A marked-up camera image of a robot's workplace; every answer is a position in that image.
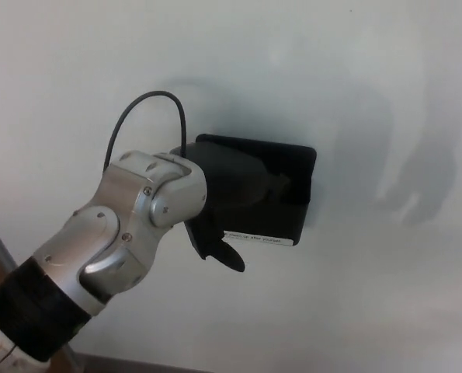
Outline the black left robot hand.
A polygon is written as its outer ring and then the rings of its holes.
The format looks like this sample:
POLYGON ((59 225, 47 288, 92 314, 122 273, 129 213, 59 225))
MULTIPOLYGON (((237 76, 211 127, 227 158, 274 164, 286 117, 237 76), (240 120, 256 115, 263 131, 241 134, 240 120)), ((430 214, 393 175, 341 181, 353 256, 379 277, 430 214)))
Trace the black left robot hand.
POLYGON ((249 207, 277 197, 290 186, 290 178, 274 175, 261 159, 211 142, 195 142, 170 151, 197 164, 205 175, 207 196, 203 210, 185 222, 190 242, 201 259, 211 256, 237 272, 245 271, 239 253, 224 241, 216 213, 249 207))

